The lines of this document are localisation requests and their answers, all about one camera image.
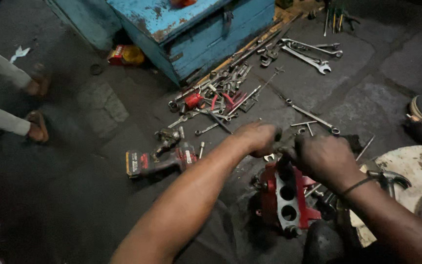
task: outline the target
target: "wrist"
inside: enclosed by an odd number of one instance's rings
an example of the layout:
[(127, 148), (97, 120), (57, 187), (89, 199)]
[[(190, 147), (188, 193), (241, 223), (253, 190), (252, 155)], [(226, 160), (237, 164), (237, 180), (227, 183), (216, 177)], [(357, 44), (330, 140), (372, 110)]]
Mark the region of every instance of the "wrist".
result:
[(233, 134), (228, 136), (227, 140), (229, 140), (228, 144), (230, 144), (231, 146), (235, 146), (235, 148), (242, 151), (242, 155), (244, 156), (247, 156), (255, 151), (253, 149), (253, 143), (249, 138)]
[(339, 175), (338, 181), (333, 183), (333, 187), (338, 193), (342, 194), (358, 182), (367, 178), (367, 175), (359, 170), (350, 172), (349, 174)]

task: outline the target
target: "hammer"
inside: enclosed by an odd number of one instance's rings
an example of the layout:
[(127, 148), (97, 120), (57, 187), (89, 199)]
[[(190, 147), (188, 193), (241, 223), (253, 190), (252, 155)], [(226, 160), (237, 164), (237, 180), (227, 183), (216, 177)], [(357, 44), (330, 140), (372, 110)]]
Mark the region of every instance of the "hammer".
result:
[(400, 186), (403, 187), (403, 189), (408, 189), (412, 186), (411, 182), (405, 176), (393, 171), (367, 171), (367, 174), (370, 177), (374, 177), (375, 179), (377, 179), (382, 189), (388, 192), (390, 197), (393, 199), (395, 199), (395, 189), (393, 188), (393, 185), (395, 183), (398, 183)]

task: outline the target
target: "sandal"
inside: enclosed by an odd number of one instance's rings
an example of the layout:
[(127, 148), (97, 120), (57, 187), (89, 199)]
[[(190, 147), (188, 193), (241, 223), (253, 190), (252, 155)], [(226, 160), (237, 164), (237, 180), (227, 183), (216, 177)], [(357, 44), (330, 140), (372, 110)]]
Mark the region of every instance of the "sandal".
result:
[(32, 111), (30, 112), (27, 117), (25, 118), (27, 121), (29, 121), (31, 123), (31, 125), (35, 125), (37, 128), (39, 128), (42, 132), (42, 138), (37, 140), (34, 139), (33, 137), (31, 137), (29, 134), (31, 132), (31, 130), (29, 130), (29, 132), (27, 133), (27, 136), (36, 142), (40, 142), (40, 143), (44, 143), (46, 141), (48, 141), (48, 130), (46, 129), (45, 126), (45, 120), (43, 118), (42, 112), (39, 110), (36, 111)]

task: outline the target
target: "foot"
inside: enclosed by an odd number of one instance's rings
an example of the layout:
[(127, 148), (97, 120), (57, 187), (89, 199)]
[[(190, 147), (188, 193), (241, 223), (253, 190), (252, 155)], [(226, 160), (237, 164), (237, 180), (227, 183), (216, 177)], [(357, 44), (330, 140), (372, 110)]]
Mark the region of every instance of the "foot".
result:
[(35, 71), (32, 73), (32, 81), (27, 85), (25, 91), (28, 95), (45, 97), (48, 93), (51, 78), (49, 74), (44, 74), (45, 68), (42, 64), (35, 65)]
[(48, 131), (41, 111), (30, 112), (26, 119), (31, 123), (27, 136), (36, 142), (44, 143), (48, 141)]

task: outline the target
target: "forearm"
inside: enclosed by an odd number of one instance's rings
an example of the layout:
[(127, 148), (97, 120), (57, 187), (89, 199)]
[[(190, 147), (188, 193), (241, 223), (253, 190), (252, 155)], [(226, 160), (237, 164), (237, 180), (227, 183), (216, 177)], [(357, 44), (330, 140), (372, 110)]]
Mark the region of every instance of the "forearm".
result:
[(422, 263), (422, 220), (397, 203), (373, 181), (345, 198), (380, 243), (407, 263)]
[(170, 263), (200, 230), (224, 182), (250, 151), (247, 142), (229, 136), (182, 173), (141, 217), (112, 263)]

